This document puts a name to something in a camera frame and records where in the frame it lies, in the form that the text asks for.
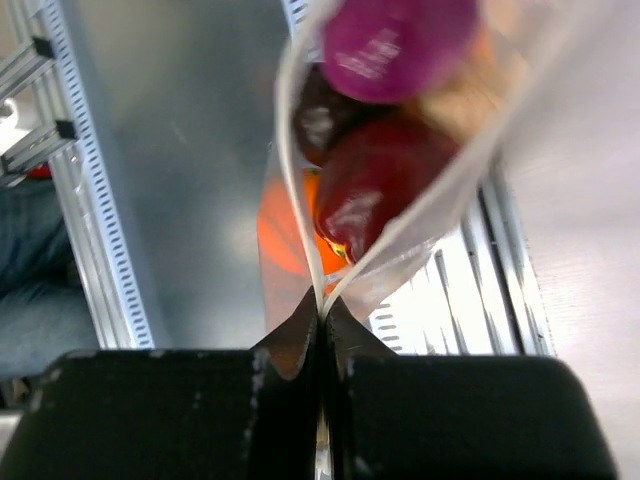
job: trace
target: jeans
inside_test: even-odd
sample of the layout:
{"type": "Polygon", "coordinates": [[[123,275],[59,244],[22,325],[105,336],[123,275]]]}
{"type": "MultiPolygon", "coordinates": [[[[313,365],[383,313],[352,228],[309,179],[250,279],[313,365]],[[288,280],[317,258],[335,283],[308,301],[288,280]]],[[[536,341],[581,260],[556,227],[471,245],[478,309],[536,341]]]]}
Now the jeans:
{"type": "Polygon", "coordinates": [[[0,189],[0,380],[35,375],[60,355],[98,348],[50,181],[0,189]]]}

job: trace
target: purple onion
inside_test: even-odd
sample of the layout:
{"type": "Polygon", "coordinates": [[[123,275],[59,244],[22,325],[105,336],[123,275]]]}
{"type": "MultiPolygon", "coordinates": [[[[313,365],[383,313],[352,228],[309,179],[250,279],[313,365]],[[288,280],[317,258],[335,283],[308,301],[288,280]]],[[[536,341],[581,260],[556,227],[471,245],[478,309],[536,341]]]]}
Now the purple onion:
{"type": "Polygon", "coordinates": [[[345,0],[324,27],[322,70],[344,95],[399,103],[453,73],[477,21],[476,0],[345,0]]]}

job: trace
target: blue jeans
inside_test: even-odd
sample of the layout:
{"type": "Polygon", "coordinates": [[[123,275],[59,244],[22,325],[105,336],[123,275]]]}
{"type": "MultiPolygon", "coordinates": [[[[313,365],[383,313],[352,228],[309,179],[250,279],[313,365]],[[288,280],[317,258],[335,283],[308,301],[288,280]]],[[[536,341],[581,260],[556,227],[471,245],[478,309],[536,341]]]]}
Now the blue jeans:
{"type": "Polygon", "coordinates": [[[98,348],[82,289],[64,281],[72,259],[50,181],[0,189],[0,380],[98,348]]]}

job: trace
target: produce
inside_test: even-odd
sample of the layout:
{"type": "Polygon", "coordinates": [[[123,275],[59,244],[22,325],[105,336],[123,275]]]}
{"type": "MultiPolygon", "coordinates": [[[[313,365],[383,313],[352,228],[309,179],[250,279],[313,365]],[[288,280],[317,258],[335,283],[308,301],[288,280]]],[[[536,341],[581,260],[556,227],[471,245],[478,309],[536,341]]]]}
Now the produce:
{"type": "MultiPolygon", "coordinates": [[[[304,169],[303,180],[311,211],[320,181],[318,170],[304,169]]],[[[300,247],[300,256],[296,255],[292,249],[296,240],[289,236],[297,236],[298,227],[282,178],[271,180],[265,187],[256,228],[258,244],[263,255],[290,273],[307,274],[308,267],[301,251],[302,247],[300,247]]],[[[336,255],[322,238],[316,235],[315,240],[326,275],[336,273],[347,266],[346,260],[336,255]]]]}
{"type": "Polygon", "coordinates": [[[327,152],[354,128],[397,107],[362,103],[336,92],[317,64],[311,67],[293,115],[293,132],[307,160],[322,166],[327,152]]]}
{"type": "Polygon", "coordinates": [[[324,27],[322,70],[349,97],[400,103],[454,72],[477,23],[476,0],[345,0],[324,27]]]}
{"type": "Polygon", "coordinates": [[[349,263],[357,262],[457,150],[450,137],[405,114],[360,127],[324,165],[313,209],[316,232],[349,263]]]}

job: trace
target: person's leg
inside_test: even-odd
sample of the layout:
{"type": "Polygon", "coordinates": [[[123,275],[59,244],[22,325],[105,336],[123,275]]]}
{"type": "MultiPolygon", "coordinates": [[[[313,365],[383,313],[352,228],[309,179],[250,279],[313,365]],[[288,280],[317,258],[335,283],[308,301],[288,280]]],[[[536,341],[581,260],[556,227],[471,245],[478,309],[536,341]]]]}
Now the person's leg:
{"type": "Polygon", "coordinates": [[[37,375],[64,353],[97,348],[81,289],[38,281],[0,296],[0,381],[37,375]]]}
{"type": "Polygon", "coordinates": [[[52,182],[27,180],[0,188],[0,294],[60,269],[72,258],[52,182]]]}

